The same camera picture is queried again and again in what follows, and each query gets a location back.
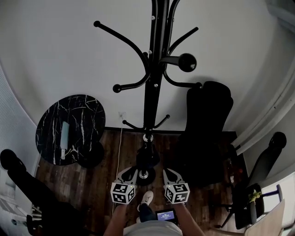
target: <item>round knob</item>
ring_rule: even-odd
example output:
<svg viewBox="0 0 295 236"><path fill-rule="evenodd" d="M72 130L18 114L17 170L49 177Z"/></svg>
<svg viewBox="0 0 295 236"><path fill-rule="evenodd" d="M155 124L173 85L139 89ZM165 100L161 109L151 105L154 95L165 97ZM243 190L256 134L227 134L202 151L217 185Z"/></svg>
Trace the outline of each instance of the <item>round knob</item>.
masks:
<svg viewBox="0 0 295 236"><path fill-rule="evenodd" d="M93 25L94 25L94 27L98 27L100 25L100 21L98 21L98 20L94 21Z"/></svg>
<svg viewBox="0 0 295 236"><path fill-rule="evenodd" d="M121 85L120 84L115 84L112 88L112 90L115 92L115 93L120 93L121 92Z"/></svg>
<svg viewBox="0 0 295 236"><path fill-rule="evenodd" d="M178 66L184 72L192 72L197 67L197 60L192 54L184 53L179 56Z"/></svg>

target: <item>wooden floor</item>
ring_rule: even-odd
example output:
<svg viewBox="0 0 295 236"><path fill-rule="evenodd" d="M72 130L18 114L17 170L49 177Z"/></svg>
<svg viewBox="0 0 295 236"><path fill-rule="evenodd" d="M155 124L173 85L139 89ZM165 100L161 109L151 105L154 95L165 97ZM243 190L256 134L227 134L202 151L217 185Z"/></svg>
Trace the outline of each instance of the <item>wooden floor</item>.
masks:
<svg viewBox="0 0 295 236"><path fill-rule="evenodd" d="M225 152L225 145L236 137L234 132L223 132L220 141L220 151ZM173 147L178 135L154 134L154 141L159 155L160 163L155 166L156 179L145 187L137 188L137 195L128 206L126 226L136 222L138 212L137 205L141 202L143 194L147 190L154 192L151 208L154 211L171 208L164 199L162 184L163 167L169 167L169 159L173 154ZM103 233L112 215L112 200L110 187L115 180L118 164L118 147L120 142L119 131L105 131L100 142L105 149L103 161L93 169L82 168L78 163L68 166L57 166L46 162L41 158L36 178L44 182L56 195L58 200L71 203L84 215L85 227L91 231ZM136 164L136 152L142 146L142 134L123 132L120 151L119 172ZM215 203L231 203L231 192L225 184L230 182L230 175L234 174L235 182L246 175L243 159L240 158L233 165L229 161L224 162L224 182L213 184L203 189L190 189L187 208L206 235L218 235L209 232L209 226L222 223L227 212L225 209L213 209L209 207L209 201ZM225 230L236 231L234 220L231 220Z"/></svg>

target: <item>black coat rack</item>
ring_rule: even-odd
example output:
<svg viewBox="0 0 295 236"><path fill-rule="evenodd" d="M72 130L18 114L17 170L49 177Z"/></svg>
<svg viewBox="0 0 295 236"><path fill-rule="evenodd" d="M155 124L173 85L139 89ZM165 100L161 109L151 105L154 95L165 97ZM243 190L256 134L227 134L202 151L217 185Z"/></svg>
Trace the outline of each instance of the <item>black coat rack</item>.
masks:
<svg viewBox="0 0 295 236"><path fill-rule="evenodd" d="M94 22L95 27L101 28L102 30L127 43L136 51L136 53L142 60L146 72L145 76L136 83L124 85L115 84L113 86L113 91L115 93L119 93L122 90L135 89L145 84L143 127L138 128L128 123L126 120L123 121L123 124L126 124L137 131L144 132L144 140L149 144L151 144L151 141L153 139L153 129L160 127L168 118L170 118L170 115L166 115L166 117L159 124L155 125L162 76L164 76L164 78L174 86L184 88L193 88L195 86L202 87L201 83L175 82L169 78L166 72L167 64L177 65L181 70L185 72L192 72L197 66L197 61L195 57L189 53L182 54L179 57L171 56L172 52L181 42L183 42L185 39L187 39L198 30L198 27L193 28L190 32L176 40L170 46L174 14L179 1L180 0L174 0L169 9L169 0L152 0L152 27L148 53L141 52L141 50L129 39L101 24L99 21ZM155 153L156 151L153 150L151 145L150 148L146 147L143 149L141 148L140 150L146 149L150 149L148 151L149 154L147 154L146 156L153 157L153 153ZM140 166L142 169L141 173L143 176L145 176L146 169L148 169L150 165L148 165L145 161L144 165Z"/></svg>

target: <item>light blue object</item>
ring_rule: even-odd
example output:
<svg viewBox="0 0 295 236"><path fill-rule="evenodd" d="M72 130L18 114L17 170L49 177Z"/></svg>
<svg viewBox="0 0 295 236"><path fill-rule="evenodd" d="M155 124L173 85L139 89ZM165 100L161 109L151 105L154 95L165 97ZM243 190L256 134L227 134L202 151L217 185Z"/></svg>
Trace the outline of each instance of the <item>light blue object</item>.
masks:
<svg viewBox="0 0 295 236"><path fill-rule="evenodd" d="M68 137L69 137L69 124L65 121L63 122L63 128L61 130L60 136L60 148L61 148L61 158L65 159L65 151L68 149Z"/></svg>

